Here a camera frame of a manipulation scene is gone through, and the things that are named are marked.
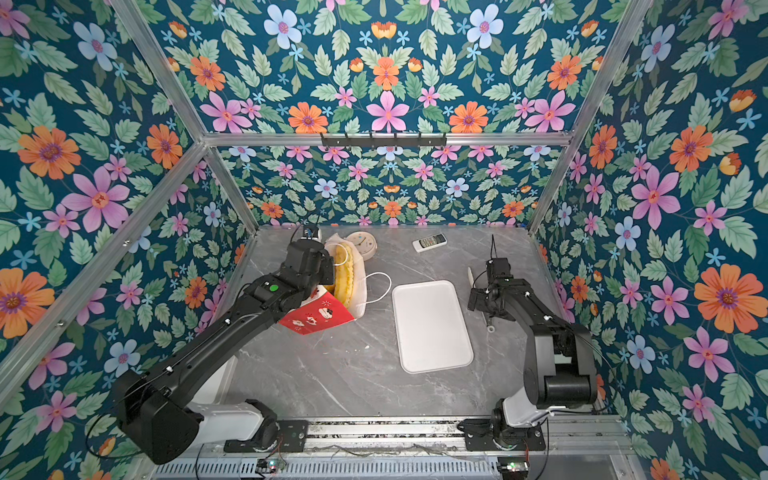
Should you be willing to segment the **pink round clock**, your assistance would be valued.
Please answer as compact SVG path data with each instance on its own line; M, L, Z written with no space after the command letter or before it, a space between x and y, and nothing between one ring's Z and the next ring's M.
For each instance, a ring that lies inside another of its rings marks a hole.
M378 243L370 232L353 232L346 237L346 240L354 245L364 261L371 260L377 253Z

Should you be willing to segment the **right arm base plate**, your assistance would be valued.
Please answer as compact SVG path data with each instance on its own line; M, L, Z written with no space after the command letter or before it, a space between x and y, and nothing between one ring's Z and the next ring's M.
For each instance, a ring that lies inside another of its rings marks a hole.
M457 424L468 451L544 451L540 427L512 428L491 418L464 419Z

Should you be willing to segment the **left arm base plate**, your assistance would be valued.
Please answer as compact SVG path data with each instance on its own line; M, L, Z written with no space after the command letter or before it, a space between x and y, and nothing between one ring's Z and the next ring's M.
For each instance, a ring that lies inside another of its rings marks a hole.
M308 438L306 420L270 420L249 440L228 440L226 453L300 453Z

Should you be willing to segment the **black hook rail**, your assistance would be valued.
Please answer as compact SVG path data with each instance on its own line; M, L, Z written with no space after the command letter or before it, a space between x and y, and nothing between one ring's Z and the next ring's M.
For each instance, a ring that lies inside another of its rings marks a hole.
M375 149L378 147L442 147L448 144L446 134L321 134L321 145L324 147L360 147Z

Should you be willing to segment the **white rectangular tray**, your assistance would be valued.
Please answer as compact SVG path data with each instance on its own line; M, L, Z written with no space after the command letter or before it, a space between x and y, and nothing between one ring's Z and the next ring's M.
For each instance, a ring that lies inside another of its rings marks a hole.
M474 360L453 283L404 284L392 291L400 364L409 374L463 368Z

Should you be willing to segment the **white remote control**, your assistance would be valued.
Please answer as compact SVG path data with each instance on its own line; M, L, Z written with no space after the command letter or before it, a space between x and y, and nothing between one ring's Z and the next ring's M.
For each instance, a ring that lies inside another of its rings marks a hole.
M447 244L447 238L444 234L438 233L430 235L424 238L414 240L412 246L417 253L423 253L426 251L434 250L436 248L445 246Z

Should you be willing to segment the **red white paper bag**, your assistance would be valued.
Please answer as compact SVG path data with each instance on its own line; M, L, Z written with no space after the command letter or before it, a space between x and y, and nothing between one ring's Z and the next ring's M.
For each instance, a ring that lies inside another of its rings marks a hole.
M357 231L347 237L332 235L325 242L332 260L333 281L315 288L310 297L278 324L300 335L310 335L360 319L369 304L383 300L392 290L391 277L383 272L366 272L365 262L378 250L375 237ZM388 285L378 297L368 296L370 277L383 276Z

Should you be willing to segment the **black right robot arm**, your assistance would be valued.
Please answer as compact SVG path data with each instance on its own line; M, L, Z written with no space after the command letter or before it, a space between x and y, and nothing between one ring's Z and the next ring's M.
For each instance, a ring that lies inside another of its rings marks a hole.
M485 275L485 286L471 288L468 309L482 314L490 332L500 319L526 335L523 386L497 403L490 421L493 442L512 449L551 413L594 404L597 368L589 330L549 309L528 281L512 275L507 259L489 259Z

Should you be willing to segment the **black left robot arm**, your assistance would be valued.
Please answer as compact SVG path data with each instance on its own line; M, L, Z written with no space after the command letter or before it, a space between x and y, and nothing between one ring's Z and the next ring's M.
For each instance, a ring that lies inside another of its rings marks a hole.
M203 404L194 397L244 345L333 279L333 259L318 238L291 242L280 268L251 282L189 344L142 374L117 379L112 396L119 429L156 465L198 444L240 441L270 449L278 426L263 403Z

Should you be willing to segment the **long yellow fake bread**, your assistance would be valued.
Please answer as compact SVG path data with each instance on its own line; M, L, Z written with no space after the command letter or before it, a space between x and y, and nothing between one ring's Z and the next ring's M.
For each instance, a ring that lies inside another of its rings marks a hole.
M334 296L348 307L354 293L354 256L351 248L343 243L337 244L334 252Z

